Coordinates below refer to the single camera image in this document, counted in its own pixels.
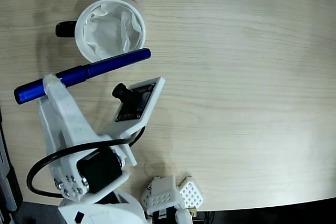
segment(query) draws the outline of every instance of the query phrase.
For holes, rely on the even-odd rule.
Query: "wood grain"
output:
[[[86,63],[54,27],[94,1],[0,0],[0,104],[26,201],[59,203],[26,187],[45,140],[36,103],[17,105],[13,90]],[[123,190],[139,196],[154,175],[174,174],[196,179],[201,210],[336,197],[336,0],[135,1],[152,58],[70,88],[99,132],[117,83],[166,79]],[[35,185],[55,190],[48,169]]]

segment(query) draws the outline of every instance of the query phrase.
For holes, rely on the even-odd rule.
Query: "white mug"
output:
[[[89,5],[83,12],[79,15],[77,21],[64,21],[56,25],[56,36],[61,38],[75,38],[77,47],[81,54],[90,62],[96,62],[102,60],[100,56],[96,55],[94,49],[89,46],[84,41],[83,27],[86,24],[90,14],[98,6],[106,3],[114,3],[119,5],[124,5],[134,12],[137,17],[139,24],[141,26],[142,35],[138,42],[138,45],[134,50],[141,49],[145,43],[146,39],[146,26],[143,12],[136,2],[132,0],[99,0]]]

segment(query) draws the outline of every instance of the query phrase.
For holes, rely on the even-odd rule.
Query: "blue pen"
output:
[[[142,60],[149,59],[150,56],[151,51],[147,48],[143,48],[137,51],[128,52],[123,55],[100,60],[95,63],[83,66],[76,66],[74,68],[70,68],[60,73],[57,73],[56,76],[66,87],[70,87],[100,74],[122,68]],[[14,90],[14,97],[18,104],[29,102],[44,95],[46,94],[43,89],[42,79],[27,83],[25,85],[17,87]]]

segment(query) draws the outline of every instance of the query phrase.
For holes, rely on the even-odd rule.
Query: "black wire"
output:
[[[216,214],[216,212],[212,212],[212,219],[211,219],[209,224],[213,224],[213,222],[215,220],[215,214]]]
[[[133,141],[132,143],[129,144],[130,147],[132,147],[133,144],[135,144],[135,143],[141,138],[141,136],[142,136],[142,134],[144,133],[145,129],[146,129],[145,126],[142,127],[141,131],[140,131],[140,132],[138,133],[138,135],[135,137],[134,141]]]
[[[80,144],[72,147],[68,147],[63,150],[59,150],[57,152],[54,152],[44,158],[42,158],[40,161],[38,161],[35,165],[32,166],[30,169],[26,183],[30,191],[33,193],[36,193],[38,195],[46,196],[46,197],[52,197],[52,198],[63,198],[62,194],[55,194],[55,193],[50,193],[48,191],[42,191],[33,186],[33,179],[36,176],[36,174],[45,166],[49,165],[51,162],[58,160],[62,157],[65,157],[67,155],[77,153],[77,152],[82,152],[82,151],[87,151],[91,149],[96,149],[96,148],[102,148],[102,147],[110,147],[110,146],[115,146],[115,145],[120,145],[120,144],[130,144],[133,145],[135,144],[141,135],[143,134],[145,130],[145,127],[143,127],[140,131],[140,133],[135,137],[134,140],[132,139],[116,139],[116,140],[109,140],[109,141],[102,141],[102,142],[94,142],[94,143],[87,143],[87,144]]]

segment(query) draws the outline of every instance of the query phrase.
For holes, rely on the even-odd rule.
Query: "white tissue paper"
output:
[[[84,41],[101,58],[133,51],[142,35],[134,12],[126,6],[108,3],[94,9],[83,28]]]

